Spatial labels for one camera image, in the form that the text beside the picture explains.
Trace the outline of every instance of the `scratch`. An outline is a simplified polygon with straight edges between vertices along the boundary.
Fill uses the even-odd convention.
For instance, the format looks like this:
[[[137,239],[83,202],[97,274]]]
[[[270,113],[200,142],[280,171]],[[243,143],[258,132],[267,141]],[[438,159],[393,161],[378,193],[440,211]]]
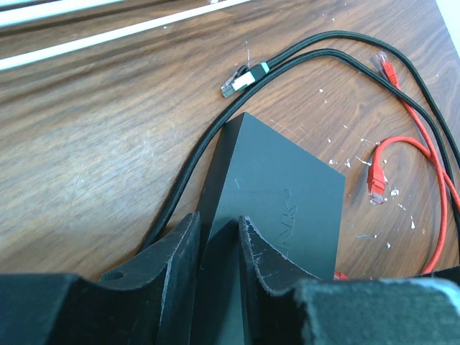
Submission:
[[[297,139],[300,139],[300,140],[303,140],[301,137],[299,137],[296,133],[294,133],[293,131],[291,131],[290,129],[286,128],[285,126],[283,126],[282,124],[278,124],[276,121],[273,121],[270,119],[271,122],[273,122],[274,124],[277,124],[278,126],[280,126],[281,128],[285,129],[286,131],[290,132],[294,137],[296,137]]]
[[[358,156],[355,156],[355,157],[356,157],[356,159],[357,159],[358,161],[360,161],[362,164],[365,164],[365,165],[368,165],[368,166],[371,166],[371,165],[372,165],[371,163],[366,162],[365,160],[362,160],[362,159],[359,158]]]
[[[346,230],[346,232],[348,233],[348,232],[350,232],[350,230],[352,230],[352,229],[354,229],[354,224],[350,225],[350,226],[348,227],[348,229]]]
[[[348,127],[347,125],[345,124],[342,124],[342,125],[344,126],[345,129],[348,129],[356,138],[358,138],[362,144],[365,143],[367,144],[367,146],[374,146],[374,145],[380,144],[379,142],[373,142],[372,140],[362,138],[354,130],[350,129],[350,127]]]
[[[249,51],[249,48],[247,48],[247,67],[251,67],[251,52]]]

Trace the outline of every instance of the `red rj45 plug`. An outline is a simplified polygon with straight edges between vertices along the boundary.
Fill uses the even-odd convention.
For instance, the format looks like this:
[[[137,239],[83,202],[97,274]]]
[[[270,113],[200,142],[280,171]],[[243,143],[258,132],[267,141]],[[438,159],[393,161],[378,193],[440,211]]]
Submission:
[[[369,199],[371,204],[383,204],[385,185],[385,175],[382,167],[378,162],[373,162],[369,167],[369,172],[367,173],[367,187],[369,189]]]

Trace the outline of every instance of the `black cable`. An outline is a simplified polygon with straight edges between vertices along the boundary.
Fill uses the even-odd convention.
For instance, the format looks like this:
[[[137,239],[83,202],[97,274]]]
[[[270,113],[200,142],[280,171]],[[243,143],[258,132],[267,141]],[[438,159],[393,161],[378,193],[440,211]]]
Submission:
[[[382,48],[383,50],[386,50],[387,52],[393,54],[395,57],[397,57],[409,70],[410,74],[412,77],[414,77],[415,82],[417,83],[418,87],[421,89],[423,96],[425,97],[425,100],[427,101],[428,105],[430,106],[431,111],[433,112],[436,120],[438,121],[439,125],[441,126],[441,129],[443,133],[446,135],[447,142],[449,146],[452,149],[452,152],[454,154],[456,163],[458,167],[460,168],[460,151],[459,148],[456,145],[454,136],[452,135],[449,126],[446,123],[446,120],[444,119],[441,111],[439,110],[438,105],[434,101],[434,98],[432,97],[430,91],[428,90],[428,87],[426,86],[425,82],[423,81],[422,77],[418,73],[417,69],[415,68],[414,64],[406,57],[400,50],[398,50],[396,47],[393,47],[392,45],[389,45],[388,43],[379,40],[377,38],[373,38],[371,36],[368,36],[366,34],[359,34],[358,32],[347,32],[347,31],[329,31],[329,32],[322,32],[320,34],[315,34],[313,36],[310,36],[309,38],[306,38],[299,43],[293,45],[292,47],[286,49],[284,52],[281,52],[280,54],[276,55],[272,59],[267,61],[267,64],[269,68],[273,68],[280,63],[286,61],[289,57],[293,56],[295,53],[309,47],[310,45],[313,45],[317,42],[320,42],[322,40],[329,40],[329,39],[347,39],[347,40],[354,40],[354,41],[360,41],[367,43],[369,45],[373,45],[375,47]],[[443,145],[442,140],[436,139],[438,146],[441,147]],[[447,155],[446,151],[441,151],[441,157],[443,160],[444,168],[446,170],[446,174],[449,176],[451,179],[452,183],[455,185],[455,180],[454,180],[454,174],[452,172],[451,165],[449,163],[449,156]],[[450,199],[451,199],[451,205],[452,205],[452,212],[454,214],[454,220],[457,228],[457,241],[458,241],[458,247],[460,251],[460,212],[455,207],[454,203],[454,198],[452,196],[452,193],[450,192]]]
[[[352,56],[341,52],[339,50],[334,49],[320,49],[314,50],[312,52],[307,52],[305,54],[299,55],[294,57],[292,60],[289,60],[281,65],[278,65],[276,68],[271,70],[266,76],[260,79],[257,83],[250,86],[245,92],[243,92],[238,98],[230,103],[211,123],[211,125],[205,130],[201,138],[193,147],[191,153],[187,157],[186,161],[184,162],[183,166],[180,169],[178,176],[176,177],[175,182],[173,183],[170,192],[162,204],[160,211],[158,212],[154,222],[152,223],[147,235],[142,242],[141,247],[139,248],[139,252],[143,249],[146,249],[148,246],[153,244],[158,237],[161,235],[161,232],[166,227],[168,221],[170,220],[173,211],[176,205],[179,202],[179,199],[185,189],[185,186],[190,179],[193,169],[195,168],[198,160],[200,159],[201,155],[203,154],[206,147],[209,145],[213,137],[218,133],[219,129],[226,123],[226,121],[248,100],[250,99],[256,92],[258,92],[261,88],[266,86],[270,81],[273,81],[276,77],[282,75],[284,72],[288,71],[289,69],[295,67],[296,65],[308,61],[313,58],[317,58],[320,56],[329,56],[338,58],[345,63],[349,64],[351,67],[356,68],[367,77],[371,78],[376,83],[380,84],[391,93],[395,94],[398,98],[401,98],[410,106],[412,106],[416,111],[420,113],[420,115],[428,122],[428,125],[433,130],[434,136],[436,141],[439,143],[439,149],[441,151],[441,155],[446,154],[446,148],[441,140],[441,134],[434,123],[434,120],[428,115],[428,113],[414,100],[412,100],[409,96],[407,96],[402,91],[396,89],[393,85],[388,83],[387,80],[382,78],[381,76],[377,75],[373,70],[368,68],[366,65],[363,65],[358,60],[354,59]]]

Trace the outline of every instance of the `white trim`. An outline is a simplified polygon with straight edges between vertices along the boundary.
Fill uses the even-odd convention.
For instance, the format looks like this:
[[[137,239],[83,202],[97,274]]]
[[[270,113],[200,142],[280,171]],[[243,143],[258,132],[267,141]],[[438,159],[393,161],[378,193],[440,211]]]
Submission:
[[[34,6],[21,7],[0,12],[0,27],[32,22],[91,7],[112,4],[123,0],[60,0]]]
[[[7,57],[0,60],[0,70],[8,70],[10,68],[28,65],[37,61],[53,58],[68,52],[75,52],[76,50],[92,47],[94,45],[99,45],[101,43],[154,29],[155,27],[162,27],[167,24],[179,22],[180,20],[200,16],[205,13],[217,11],[219,9],[224,9],[226,7],[234,6],[248,1],[250,0],[226,0],[217,4],[206,5],[198,7],[197,9],[190,9],[188,11],[171,14],[170,16],[149,20],[148,22],[131,25],[129,27],[123,27],[121,29],[116,29],[110,32],[104,32],[103,34],[96,34],[94,36],[82,38],[81,40],[67,42],[61,45],[56,45],[54,47]]]

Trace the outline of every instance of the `clear plastic connector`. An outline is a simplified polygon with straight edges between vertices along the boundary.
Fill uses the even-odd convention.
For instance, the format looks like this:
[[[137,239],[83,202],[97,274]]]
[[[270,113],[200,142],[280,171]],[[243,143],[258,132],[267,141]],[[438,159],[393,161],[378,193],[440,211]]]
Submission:
[[[369,201],[372,205],[382,205],[385,199],[382,194],[373,192],[369,193]]]
[[[380,73],[381,76],[385,77],[385,72],[383,71],[383,64],[388,63],[388,56],[385,52],[379,52],[370,59],[371,64],[375,69]]]
[[[233,75],[229,79],[227,79],[227,81],[221,86],[221,92],[223,97],[228,98],[236,92],[236,90],[233,87],[233,82],[237,75],[238,70],[235,73],[233,73]]]

